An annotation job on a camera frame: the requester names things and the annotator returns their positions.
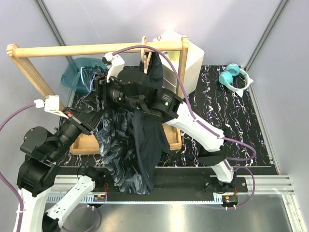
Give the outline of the patterned dark shorts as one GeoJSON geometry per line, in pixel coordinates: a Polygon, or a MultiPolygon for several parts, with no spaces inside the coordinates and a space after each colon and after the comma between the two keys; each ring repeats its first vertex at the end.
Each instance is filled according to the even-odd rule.
{"type": "Polygon", "coordinates": [[[137,163],[132,118],[128,110],[104,111],[95,138],[105,167],[120,192],[150,194],[137,163]]]}

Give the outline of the wooden clothes hanger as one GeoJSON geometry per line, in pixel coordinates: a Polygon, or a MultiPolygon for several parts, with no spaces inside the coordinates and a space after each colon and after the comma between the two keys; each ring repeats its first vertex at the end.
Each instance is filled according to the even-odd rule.
{"type": "MultiPolygon", "coordinates": [[[[142,37],[141,45],[147,45],[147,38],[146,38],[146,36],[142,37]]],[[[141,62],[143,64],[143,66],[144,66],[144,73],[147,74],[149,63],[150,63],[150,59],[151,59],[151,56],[152,56],[152,52],[149,52],[148,54],[146,54],[145,48],[141,48],[140,49],[140,55],[141,55],[141,62]]]]}

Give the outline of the dark navy shorts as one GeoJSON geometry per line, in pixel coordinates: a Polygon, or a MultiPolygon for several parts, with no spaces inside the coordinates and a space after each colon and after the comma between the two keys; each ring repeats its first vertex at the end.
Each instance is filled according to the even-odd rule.
{"type": "MultiPolygon", "coordinates": [[[[159,54],[151,54],[147,75],[152,87],[162,87],[163,65],[159,54]]],[[[143,115],[142,112],[135,110],[132,125],[137,162],[142,179],[142,190],[138,190],[138,194],[148,195],[154,188],[155,167],[160,162],[162,152],[169,152],[170,145],[163,124],[143,115]]]]}

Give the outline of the blue wire hanger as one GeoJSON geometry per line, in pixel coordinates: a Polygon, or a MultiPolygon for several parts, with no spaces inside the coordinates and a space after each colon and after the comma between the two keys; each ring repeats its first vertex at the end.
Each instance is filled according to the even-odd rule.
{"type": "Polygon", "coordinates": [[[88,93],[92,91],[94,77],[94,67],[83,66],[80,68],[80,79],[88,93]]]}

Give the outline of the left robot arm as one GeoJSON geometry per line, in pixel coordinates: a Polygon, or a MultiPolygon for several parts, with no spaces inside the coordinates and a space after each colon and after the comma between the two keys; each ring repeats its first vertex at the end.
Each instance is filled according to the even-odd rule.
{"type": "Polygon", "coordinates": [[[45,210],[48,194],[60,171],[56,163],[80,134],[93,134],[102,117],[101,111],[78,112],[69,107],[59,114],[64,120],[55,133],[40,126],[31,128],[20,146],[25,161],[17,177],[21,203],[14,228],[16,232],[59,232],[79,202],[91,191],[100,191],[104,187],[104,173],[89,166],[65,196],[45,210]]]}

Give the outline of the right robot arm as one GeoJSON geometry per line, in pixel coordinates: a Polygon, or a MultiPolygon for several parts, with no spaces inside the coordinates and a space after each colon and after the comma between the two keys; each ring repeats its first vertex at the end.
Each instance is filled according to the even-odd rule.
{"type": "Polygon", "coordinates": [[[180,129],[201,145],[202,156],[198,160],[214,170],[220,188],[228,192],[236,187],[234,171],[226,157],[224,131],[195,114],[171,90],[154,87],[147,74],[135,68],[123,69],[114,76],[97,73],[91,85],[97,109],[107,109],[113,104],[127,106],[154,121],[180,129]]]}

